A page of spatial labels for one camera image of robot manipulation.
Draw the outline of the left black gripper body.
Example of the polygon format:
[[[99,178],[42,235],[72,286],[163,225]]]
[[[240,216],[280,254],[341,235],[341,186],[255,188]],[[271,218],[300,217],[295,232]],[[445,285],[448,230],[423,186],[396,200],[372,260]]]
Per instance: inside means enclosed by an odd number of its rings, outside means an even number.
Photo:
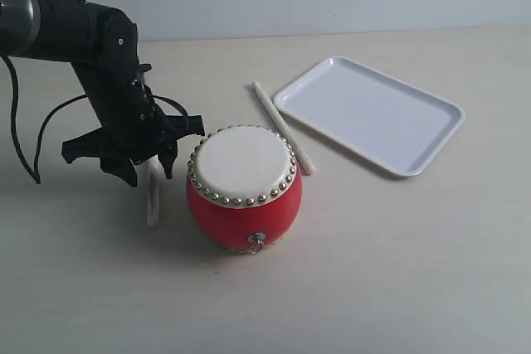
[[[164,98],[177,115],[165,114],[144,74],[142,64],[133,78],[121,84],[113,73],[75,65],[74,71],[100,122],[100,128],[62,144],[61,155],[72,163],[77,158],[109,158],[139,164],[158,154],[177,156],[179,139],[205,134],[202,117],[190,115],[173,99]]]

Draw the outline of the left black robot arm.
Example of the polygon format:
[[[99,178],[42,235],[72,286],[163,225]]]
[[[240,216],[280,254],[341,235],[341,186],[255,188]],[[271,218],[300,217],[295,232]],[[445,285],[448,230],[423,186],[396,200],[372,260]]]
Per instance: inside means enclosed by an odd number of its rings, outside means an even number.
[[[71,64],[100,128],[65,141],[66,162],[97,158],[103,172],[132,187],[137,165],[157,158],[173,176],[178,140],[202,135],[199,115],[167,115],[146,85],[151,68],[138,57],[138,28],[121,10],[86,0],[1,0],[1,56]]]

